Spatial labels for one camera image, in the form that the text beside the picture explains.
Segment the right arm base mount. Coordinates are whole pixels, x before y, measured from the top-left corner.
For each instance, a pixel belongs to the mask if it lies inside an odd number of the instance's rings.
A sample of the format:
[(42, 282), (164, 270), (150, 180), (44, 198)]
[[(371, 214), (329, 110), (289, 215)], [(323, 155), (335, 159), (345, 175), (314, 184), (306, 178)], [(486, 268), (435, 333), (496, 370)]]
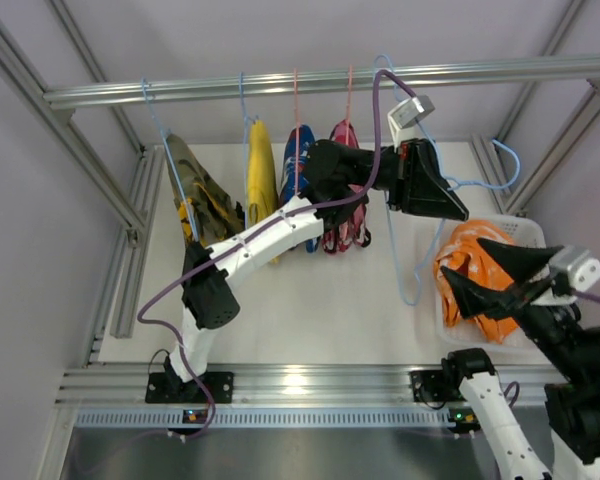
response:
[(418, 403), (441, 404), (454, 399), (454, 391), (441, 369), (414, 370), (410, 380), (414, 400)]

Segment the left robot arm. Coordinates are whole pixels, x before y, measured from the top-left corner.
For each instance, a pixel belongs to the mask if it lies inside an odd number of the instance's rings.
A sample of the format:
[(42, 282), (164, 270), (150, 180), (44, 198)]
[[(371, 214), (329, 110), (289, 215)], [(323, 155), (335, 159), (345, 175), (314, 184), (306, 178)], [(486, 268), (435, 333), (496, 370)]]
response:
[(385, 192), (393, 211), (455, 221), (469, 217), (468, 208), (443, 177), (428, 140), (411, 139), (372, 150), (318, 140), (308, 149), (303, 175), (306, 186), (264, 220), (208, 247), (189, 244), (181, 277), (138, 312), (138, 321), (150, 324), (147, 312), (172, 290), (182, 290), (181, 301), (190, 318), (171, 330), (176, 346), (165, 363), (165, 375), (172, 389), (201, 382), (210, 334), (240, 312), (235, 289), (275, 257), (339, 227), (367, 202), (369, 190)]

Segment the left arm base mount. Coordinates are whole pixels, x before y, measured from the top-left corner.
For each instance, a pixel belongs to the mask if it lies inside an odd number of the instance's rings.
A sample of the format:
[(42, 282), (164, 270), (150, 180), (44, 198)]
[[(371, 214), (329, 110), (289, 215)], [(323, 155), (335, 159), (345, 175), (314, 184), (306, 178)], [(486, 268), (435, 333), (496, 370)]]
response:
[[(234, 374), (228, 371), (207, 372), (201, 382), (217, 404), (231, 404)], [(183, 382), (172, 372), (154, 372), (148, 377), (145, 392), (148, 404), (208, 403), (207, 395), (194, 381)]]

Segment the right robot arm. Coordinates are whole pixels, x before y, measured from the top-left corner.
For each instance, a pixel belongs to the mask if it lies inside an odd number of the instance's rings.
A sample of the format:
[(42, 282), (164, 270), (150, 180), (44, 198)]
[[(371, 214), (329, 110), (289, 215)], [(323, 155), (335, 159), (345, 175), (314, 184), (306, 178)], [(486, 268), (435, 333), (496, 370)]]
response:
[(512, 280), (495, 290), (443, 267), (464, 317), (513, 319), (559, 374), (544, 385), (554, 460), (539, 458), (501, 388), (482, 348), (443, 358), (447, 384), (477, 416), (503, 479), (600, 479), (600, 326), (581, 325), (580, 300), (600, 304), (590, 288), (600, 280), (600, 261), (584, 247), (530, 248), (481, 238), (481, 248)]

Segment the orange trousers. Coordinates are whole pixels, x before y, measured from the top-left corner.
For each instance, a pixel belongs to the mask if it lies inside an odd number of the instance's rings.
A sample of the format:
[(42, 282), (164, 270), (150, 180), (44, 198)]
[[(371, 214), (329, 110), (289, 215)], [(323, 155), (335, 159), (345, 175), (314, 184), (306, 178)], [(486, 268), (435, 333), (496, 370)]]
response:
[(484, 315), (464, 320), (451, 287), (441, 272), (442, 267), (448, 267), (491, 290), (502, 291), (511, 285), (511, 277), (478, 244), (479, 238), (516, 244), (504, 230), (487, 220), (469, 220), (453, 230), (435, 256), (432, 267), (436, 288), (441, 296), (442, 323), (450, 329), (462, 325), (474, 326), (488, 342), (502, 344), (517, 329), (515, 321), (512, 318), (496, 321)]

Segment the blue wire hanger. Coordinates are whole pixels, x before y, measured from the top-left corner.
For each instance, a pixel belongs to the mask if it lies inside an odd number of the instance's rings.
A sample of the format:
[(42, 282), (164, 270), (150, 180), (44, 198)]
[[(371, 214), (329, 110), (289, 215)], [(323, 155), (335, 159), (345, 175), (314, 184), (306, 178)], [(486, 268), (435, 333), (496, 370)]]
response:
[[(519, 178), (520, 171), (521, 171), (521, 161), (520, 161), (518, 154), (512, 148), (510, 148), (509, 146), (507, 146), (506, 144), (502, 143), (501, 141), (499, 141), (497, 139), (492, 139), (491, 143), (495, 147), (497, 147), (497, 148), (503, 150), (505, 153), (507, 153), (512, 158), (513, 163), (514, 163), (514, 172), (505, 183), (493, 184), (493, 183), (486, 183), (486, 182), (480, 181), (480, 180), (459, 180), (456, 177), (446, 175), (444, 172), (443, 165), (440, 162), (440, 152), (439, 152), (437, 142), (432, 138), (432, 136), (429, 134), (429, 132), (427, 131), (427, 129), (425, 128), (424, 124), (421, 121), (417, 121), (416, 124), (417, 124), (418, 128), (420, 129), (420, 131), (425, 135), (425, 139), (428, 140), (434, 147), (434, 151), (436, 153), (435, 165), (439, 168), (440, 173), (442, 174), (442, 178), (444, 180), (450, 181), (452, 183), (452, 185), (448, 188), (448, 191), (452, 192), (452, 191), (457, 191), (462, 187), (473, 187), (473, 186), (482, 187), (482, 188), (485, 188), (490, 191), (504, 191), (505, 189), (511, 187), (515, 183), (515, 181)], [(386, 211), (389, 241), (390, 241), (390, 247), (391, 247), (391, 255), (392, 255), (392, 260), (393, 260), (393, 264), (394, 264), (394, 271), (395, 271), (399, 295), (400, 295), (402, 302), (405, 305), (410, 306), (410, 307), (415, 307), (418, 305), (418, 303), (421, 299), (422, 290), (423, 290), (421, 271), (432, 260), (432, 257), (434, 256), (434, 248), (436, 247), (436, 244), (440, 240), (440, 237), (443, 233), (443, 229), (445, 227), (446, 221), (445, 220), (440, 221), (440, 223), (438, 224), (438, 226), (435, 230), (433, 239), (429, 243), (429, 246), (428, 246), (428, 249), (424, 256), (424, 259), (413, 268), (412, 274), (413, 274), (413, 278), (416, 281), (416, 293), (415, 293), (414, 299), (409, 300), (407, 297), (406, 288), (405, 288), (404, 270), (403, 270), (402, 266), (400, 265), (398, 254), (397, 254), (396, 237), (395, 237), (393, 222), (392, 222), (391, 214), (389, 213), (388, 206), (385, 206), (385, 211)]]

